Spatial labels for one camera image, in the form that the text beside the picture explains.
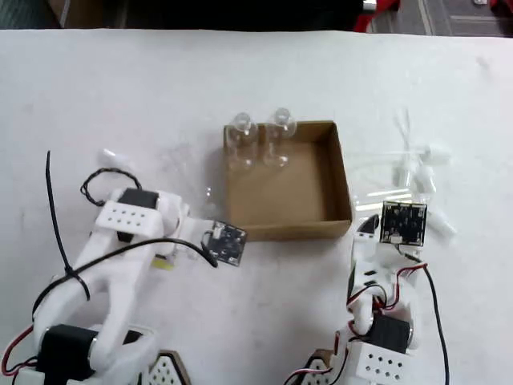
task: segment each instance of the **black circuit board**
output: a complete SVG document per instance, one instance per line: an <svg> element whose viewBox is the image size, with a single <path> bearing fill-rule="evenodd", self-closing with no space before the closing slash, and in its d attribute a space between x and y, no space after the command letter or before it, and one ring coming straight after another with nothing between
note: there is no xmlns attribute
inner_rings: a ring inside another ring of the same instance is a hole
<svg viewBox="0 0 513 385"><path fill-rule="evenodd" d="M215 221L207 247L217 261L238 266L244 252L246 238L247 234L243 229Z"/></svg>
<svg viewBox="0 0 513 385"><path fill-rule="evenodd" d="M427 205L383 202L379 241L395 245L423 246Z"/></svg>

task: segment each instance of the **red wire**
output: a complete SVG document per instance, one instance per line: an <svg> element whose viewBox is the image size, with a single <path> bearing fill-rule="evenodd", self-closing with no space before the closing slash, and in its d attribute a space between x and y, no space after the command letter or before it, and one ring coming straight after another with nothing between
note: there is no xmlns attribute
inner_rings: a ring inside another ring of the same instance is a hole
<svg viewBox="0 0 513 385"><path fill-rule="evenodd" d="M12 375L16 375L18 373L18 371L23 367L23 366L27 366L29 363L23 363L23 364L18 364L18 365L21 365L20 367L18 367L18 365L15 365L14 368L11 370L11 371L8 371L7 370L7 361L9 361L9 356L10 356L10 352L27 336L29 335L32 330L34 329L34 325L30 325L29 327L27 327L18 337L16 337L13 342L11 342L7 348L6 348L6 351L4 352L3 354L3 357L2 357L2 374L5 375L6 377L11 377Z"/></svg>
<svg viewBox="0 0 513 385"><path fill-rule="evenodd" d="M424 269L427 266L427 263L423 263L421 265L416 265L412 267L403 267L400 269L396 274L396 283L395 283L395 299L394 302L383 309L385 310L392 310L399 302L399 275L401 275L405 271L410 271L410 274L413 273L415 270Z"/></svg>

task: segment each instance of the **open cardboard box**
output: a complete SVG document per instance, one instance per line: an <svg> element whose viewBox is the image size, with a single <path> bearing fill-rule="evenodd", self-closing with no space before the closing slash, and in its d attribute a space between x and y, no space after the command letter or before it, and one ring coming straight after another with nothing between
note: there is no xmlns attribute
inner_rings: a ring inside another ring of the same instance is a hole
<svg viewBox="0 0 513 385"><path fill-rule="evenodd" d="M273 168L262 161L265 126L259 124L259 157L247 171L228 165L227 208L230 223L248 232L250 241L335 238L351 225L349 191L337 126L332 121L298 122L286 144L289 164Z"/></svg>

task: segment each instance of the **glass vial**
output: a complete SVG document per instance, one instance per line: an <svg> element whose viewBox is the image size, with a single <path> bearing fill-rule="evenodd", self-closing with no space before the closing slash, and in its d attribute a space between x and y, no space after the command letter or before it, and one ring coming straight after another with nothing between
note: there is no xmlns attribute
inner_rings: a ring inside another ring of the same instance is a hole
<svg viewBox="0 0 513 385"><path fill-rule="evenodd" d="M258 127L245 112L237 114L226 130L228 164L233 170L251 168L258 151Z"/></svg>
<svg viewBox="0 0 513 385"><path fill-rule="evenodd" d="M290 161L286 142L296 133L296 120L287 108L278 108L265 125L264 162L272 167L284 167Z"/></svg>

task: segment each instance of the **white paper surface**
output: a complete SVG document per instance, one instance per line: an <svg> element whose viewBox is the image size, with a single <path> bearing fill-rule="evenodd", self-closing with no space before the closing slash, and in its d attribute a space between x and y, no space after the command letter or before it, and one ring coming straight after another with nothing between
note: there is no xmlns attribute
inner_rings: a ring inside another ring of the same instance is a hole
<svg viewBox="0 0 513 385"><path fill-rule="evenodd" d="M210 186L222 196L221 128L237 112L263 121L284 106L299 120L334 120L345 151L372 152L401 148L393 116L407 107L413 140L437 140L455 158L436 169L437 204L459 235L443 245L429 233L423 254L451 383L509 383L511 63L513 42L494 38L0 31L0 343L30 322L35 297L63 271L46 203L47 149L74 261L96 215L79 187L101 148L130 156L145 188L197 188L198 197ZM190 154L191 171L169 161L173 148ZM356 156L345 166L352 190L390 185L390 166ZM94 191L124 180L109 183ZM349 319L350 244L350 236L254 243L240 268L218 270L178 258L171 273L151 272L134 321L159 330L194 384L281 384ZM443 381L442 352L419 281L426 335L415 383L431 385ZM22 345L12 362L29 353Z"/></svg>

